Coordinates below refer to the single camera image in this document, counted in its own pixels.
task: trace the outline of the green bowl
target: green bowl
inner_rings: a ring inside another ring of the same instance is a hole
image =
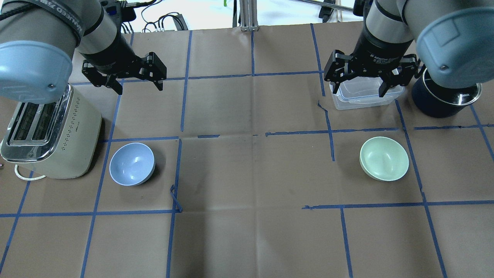
[[[391,182],[403,177],[408,171],[407,151],[388,137],[373,137],[360,149],[360,166],[371,178]]]

